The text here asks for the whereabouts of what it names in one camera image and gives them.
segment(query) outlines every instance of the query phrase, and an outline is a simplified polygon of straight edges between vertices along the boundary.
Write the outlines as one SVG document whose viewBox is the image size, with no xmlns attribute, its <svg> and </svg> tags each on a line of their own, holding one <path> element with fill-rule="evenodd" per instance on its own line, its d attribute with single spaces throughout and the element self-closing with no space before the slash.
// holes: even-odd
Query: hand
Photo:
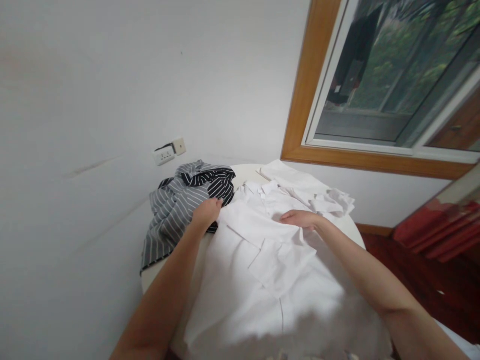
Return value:
<svg viewBox="0 0 480 360">
<path fill-rule="evenodd" d="M 223 199 L 218 200 L 216 197 L 205 200 L 193 212 L 191 223 L 208 228 L 219 218 L 223 203 Z"/>
<path fill-rule="evenodd" d="M 295 225 L 300 228 L 314 230 L 322 217 L 314 212 L 290 210 L 280 218 L 282 224 Z"/>
</svg>

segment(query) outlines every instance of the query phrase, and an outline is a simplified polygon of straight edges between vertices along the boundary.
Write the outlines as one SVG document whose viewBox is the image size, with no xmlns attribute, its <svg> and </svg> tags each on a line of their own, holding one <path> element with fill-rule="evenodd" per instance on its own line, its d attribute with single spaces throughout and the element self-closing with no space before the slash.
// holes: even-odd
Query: window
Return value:
<svg viewBox="0 0 480 360">
<path fill-rule="evenodd" d="M 282 157 L 467 172 L 480 158 L 479 24 L 480 0 L 313 0 Z"/>
</svg>

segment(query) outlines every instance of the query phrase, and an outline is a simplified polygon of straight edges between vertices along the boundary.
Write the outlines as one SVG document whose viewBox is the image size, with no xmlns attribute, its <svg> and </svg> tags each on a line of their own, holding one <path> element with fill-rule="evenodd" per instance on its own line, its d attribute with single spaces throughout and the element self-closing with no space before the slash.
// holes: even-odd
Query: window frame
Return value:
<svg viewBox="0 0 480 360">
<path fill-rule="evenodd" d="M 323 104 L 320 94 L 322 85 L 329 80 L 329 63 L 338 61 L 340 57 L 338 51 L 335 53 L 335 44 L 342 39 L 345 42 L 347 37 L 348 30 L 341 31 L 342 22 L 351 24 L 355 15 L 356 6 L 348 6 L 348 3 L 348 0 L 311 1 L 281 159 L 429 178 L 459 179 L 475 166 L 477 159 L 472 157 L 466 161 L 469 163 L 465 163 L 465 158 L 454 154 L 467 151 L 437 148 L 432 150 L 424 146 L 419 151 L 415 146 L 420 140 L 424 141 L 422 144 L 424 145 L 433 136 L 430 135 L 425 140 L 428 131 L 412 149 L 315 139 L 308 142 L 308 133 L 313 125 L 316 107 Z M 358 0 L 350 0 L 350 5 L 352 3 L 358 3 Z M 469 81 L 473 82 L 475 79 L 469 79 L 464 86 Z M 434 122 L 442 121 L 445 122 L 445 119 L 442 120 L 439 115 Z M 319 147 L 317 142 L 321 142 L 322 147 Z"/>
</svg>

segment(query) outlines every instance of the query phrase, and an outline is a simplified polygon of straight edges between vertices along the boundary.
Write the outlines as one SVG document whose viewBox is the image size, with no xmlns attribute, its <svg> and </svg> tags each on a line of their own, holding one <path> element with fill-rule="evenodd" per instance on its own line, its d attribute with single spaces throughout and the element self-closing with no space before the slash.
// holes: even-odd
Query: black and white striped shirt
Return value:
<svg viewBox="0 0 480 360">
<path fill-rule="evenodd" d="M 234 197 L 232 179 L 235 172 L 229 166 L 204 163 L 202 160 L 180 166 L 174 177 L 160 183 L 150 194 L 153 220 L 143 244 L 141 270 L 168 257 L 178 244 L 194 210 L 207 199 L 223 199 L 223 206 Z M 217 231 L 217 223 L 208 229 Z"/>
</svg>

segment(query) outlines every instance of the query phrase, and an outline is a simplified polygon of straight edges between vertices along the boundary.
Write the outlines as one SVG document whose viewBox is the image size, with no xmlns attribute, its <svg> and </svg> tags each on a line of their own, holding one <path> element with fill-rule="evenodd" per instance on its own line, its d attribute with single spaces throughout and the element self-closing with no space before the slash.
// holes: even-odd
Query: white table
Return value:
<svg viewBox="0 0 480 360">
<path fill-rule="evenodd" d="M 245 164 L 245 165 L 235 165 L 231 168 L 235 171 L 236 177 L 233 179 L 233 186 L 235 190 L 237 190 L 241 185 L 243 185 L 246 181 L 254 181 L 259 184 L 266 184 L 269 181 L 265 179 L 263 176 L 257 173 L 257 169 L 261 168 L 262 165 L 259 164 Z M 334 224 L 350 239 L 360 245 L 362 248 L 365 249 L 365 243 L 360 235 L 360 232 L 355 225 L 354 221 L 350 216 L 344 216 L 339 219 L 335 219 Z M 195 263 L 195 270 L 193 272 L 193 279 L 190 285 L 190 291 L 188 293 L 188 300 L 185 306 L 185 310 L 183 312 L 182 319 L 178 324 L 176 329 L 175 336 L 171 343 L 171 349 L 173 352 L 179 356 L 181 359 L 185 358 L 185 354 L 187 352 L 187 345 L 184 342 L 184 334 L 185 334 L 185 327 L 187 326 L 188 319 L 190 317 L 190 313 L 192 311 L 192 307 L 195 302 L 195 298 L 200 290 L 200 284 L 202 279 L 203 267 L 205 262 L 205 253 L 207 248 L 212 240 L 213 235 L 208 233 L 206 234 L 201 243 L 200 249 L 198 252 L 198 257 Z M 163 261 L 155 264 L 154 266 L 148 268 L 147 270 L 143 271 L 141 274 L 141 287 L 143 289 L 143 293 L 145 293 L 152 282 L 154 281 L 155 277 L 168 261 L 166 258 Z"/>
</svg>

